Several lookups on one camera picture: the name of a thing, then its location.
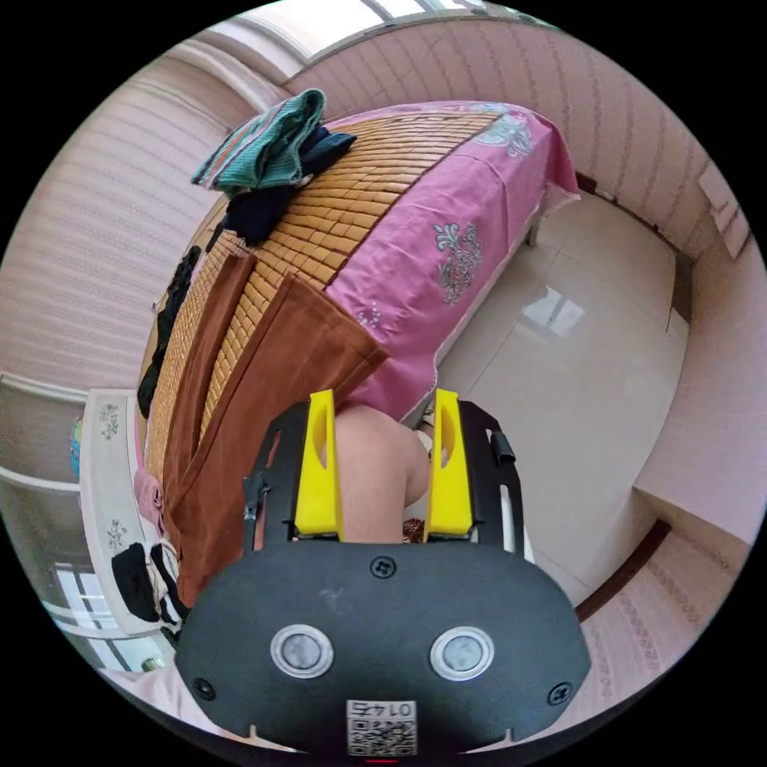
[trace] floor tile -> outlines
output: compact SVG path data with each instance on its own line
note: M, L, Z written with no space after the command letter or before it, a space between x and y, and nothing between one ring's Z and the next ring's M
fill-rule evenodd
M561 252L608 280L665 328L674 292L674 251L615 205L582 197Z
M672 309L667 332L678 344L686 347L687 339L690 336L690 323L683 320L682 315L676 309Z
M596 588L653 524L630 488L668 413L684 350L567 256L538 295L468 399L499 420L515 450L536 554Z
M556 251L545 245L517 251L439 365L439 386L465 396L503 345L523 309L536 297Z
M588 203L583 204L583 198L588 196L581 193L581 200L563 205L545 215L538 230L538 244L548 245L558 251L571 229L579 222L584 207L588 206Z
M570 599L570 604L573 607L577 607L588 597L592 591L591 588L585 583L581 583L566 570L563 570L556 562L552 562L542 551L537 551L534 544L533 551L535 553L535 564L556 581L559 588Z

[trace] green towel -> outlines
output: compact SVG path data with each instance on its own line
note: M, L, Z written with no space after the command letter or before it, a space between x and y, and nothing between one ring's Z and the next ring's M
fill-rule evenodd
M298 149L320 122L325 94L305 90L234 129L194 174L192 183L226 192L268 189L301 179Z

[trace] label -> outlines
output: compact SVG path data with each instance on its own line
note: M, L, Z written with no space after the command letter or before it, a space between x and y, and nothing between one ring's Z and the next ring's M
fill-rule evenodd
M415 701L346 701L347 746L355 757L418 752Z

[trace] pink wall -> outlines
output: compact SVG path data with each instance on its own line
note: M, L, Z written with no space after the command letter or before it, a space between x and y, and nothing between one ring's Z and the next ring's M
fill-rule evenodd
M636 487L752 543L767 502L767 272L751 240L693 269L677 393Z
M162 58L74 134L0 267L0 370L60 386L133 386L153 314L218 198L189 179L252 115L196 66Z
M708 157L620 66L563 32L454 19L383 32L328 55L288 89L319 87L326 117L412 101L509 101L562 130L576 168L691 258L716 229L697 185Z
M592 667L544 737L620 703L673 666L705 629L740 572L747 546L714 531L705 543L672 531L649 562L584 621Z

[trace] white cabinet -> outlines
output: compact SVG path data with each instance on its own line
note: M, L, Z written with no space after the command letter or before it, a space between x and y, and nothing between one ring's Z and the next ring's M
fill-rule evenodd
M112 573L114 555L132 543L159 541L153 525L139 514L133 495L138 466L135 412L134 391L91 389L80 449L80 503L88 551L106 604L128 635L157 631L156 623L129 612Z

